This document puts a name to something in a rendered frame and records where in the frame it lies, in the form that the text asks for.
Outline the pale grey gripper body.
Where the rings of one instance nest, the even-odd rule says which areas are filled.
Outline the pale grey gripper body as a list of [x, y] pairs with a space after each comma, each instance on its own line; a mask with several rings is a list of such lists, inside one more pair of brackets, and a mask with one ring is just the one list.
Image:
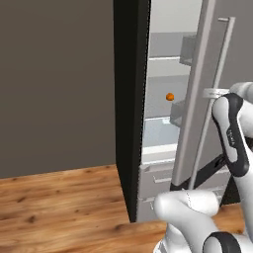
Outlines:
[[220, 96], [228, 94], [228, 89], [219, 89], [219, 88], [206, 88], [203, 91], [203, 97], [207, 99], [217, 99]]

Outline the grey fridge door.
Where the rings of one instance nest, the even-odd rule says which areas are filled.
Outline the grey fridge door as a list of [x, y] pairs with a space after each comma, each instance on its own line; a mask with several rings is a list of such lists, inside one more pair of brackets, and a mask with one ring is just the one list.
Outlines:
[[253, 82], [253, 0], [203, 0], [196, 45], [185, 99], [172, 184], [191, 177], [210, 100], [228, 19], [234, 19], [218, 87]]

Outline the grey fridge door bin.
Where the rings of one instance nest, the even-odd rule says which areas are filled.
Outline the grey fridge door bin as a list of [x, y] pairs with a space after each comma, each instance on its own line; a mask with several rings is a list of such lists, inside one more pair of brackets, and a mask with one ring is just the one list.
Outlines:
[[184, 36], [181, 46], [180, 63], [191, 66], [194, 57], [197, 35]]
[[185, 101], [179, 101], [172, 104], [170, 123], [176, 127], [180, 127], [182, 123], [182, 117], [184, 114]]

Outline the white fridge shelf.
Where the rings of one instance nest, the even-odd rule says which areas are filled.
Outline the white fridge shelf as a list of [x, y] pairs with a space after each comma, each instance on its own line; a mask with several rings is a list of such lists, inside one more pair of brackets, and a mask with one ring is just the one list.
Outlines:
[[148, 58], [148, 61], [157, 61], [157, 60], [180, 60], [180, 56], [157, 56]]

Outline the black and grey fridge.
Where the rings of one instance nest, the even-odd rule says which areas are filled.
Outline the black and grey fridge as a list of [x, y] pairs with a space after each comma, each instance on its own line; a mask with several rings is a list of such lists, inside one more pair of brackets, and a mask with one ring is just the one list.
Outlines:
[[[180, 56], [184, 36], [196, 35], [203, 0], [113, 0], [115, 50], [116, 162], [132, 222], [155, 218], [155, 197], [138, 196], [142, 165], [175, 166], [179, 143], [144, 147], [144, 121], [169, 117], [173, 103], [185, 101], [191, 66], [180, 60], [148, 61], [149, 57]], [[166, 95], [174, 94], [174, 101]], [[223, 158], [216, 126], [209, 123], [198, 171]], [[239, 200], [230, 176], [226, 188], [206, 189], [223, 205]]]

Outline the clear crisper drawer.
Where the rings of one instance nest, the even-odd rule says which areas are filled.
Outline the clear crisper drawer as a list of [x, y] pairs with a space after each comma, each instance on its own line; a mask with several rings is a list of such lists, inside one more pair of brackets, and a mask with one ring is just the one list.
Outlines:
[[144, 147], [174, 144], [178, 142], [180, 129], [170, 122], [169, 117], [150, 118], [144, 121]]

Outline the grey freezer drawer front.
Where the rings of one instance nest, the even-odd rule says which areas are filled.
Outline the grey freezer drawer front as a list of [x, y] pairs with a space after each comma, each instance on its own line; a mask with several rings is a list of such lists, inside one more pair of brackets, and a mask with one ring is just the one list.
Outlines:
[[[139, 190], [138, 196], [140, 198], [155, 197], [160, 192], [188, 189], [191, 178], [187, 177], [181, 184], [177, 185], [172, 182], [174, 163], [157, 163], [142, 165], [139, 168]], [[153, 176], [156, 178], [170, 177], [170, 182], [155, 184]], [[230, 178], [230, 173], [225, 166], [224, 160], [218, 156], [213, 161], [208, 163], [197, 173], [195, 182], [195, 189], [219, 189], [224, 190]]]

